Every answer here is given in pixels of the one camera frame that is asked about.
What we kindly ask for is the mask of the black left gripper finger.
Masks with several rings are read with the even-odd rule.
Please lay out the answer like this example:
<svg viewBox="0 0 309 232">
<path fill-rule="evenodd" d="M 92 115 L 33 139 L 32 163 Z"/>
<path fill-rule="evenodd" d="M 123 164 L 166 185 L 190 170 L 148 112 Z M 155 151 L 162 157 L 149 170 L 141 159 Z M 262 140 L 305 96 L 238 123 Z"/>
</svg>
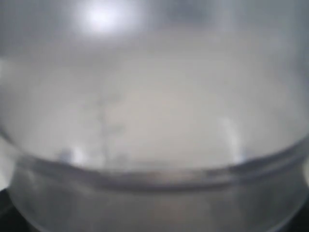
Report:
<svg viewBox="0 0 309 232">
<path fill-rule="evenodd" d="M 27 221 L 12 204 L 6 189 L 0 191 L 0 232 L 29 232 Z"/>
</svg>

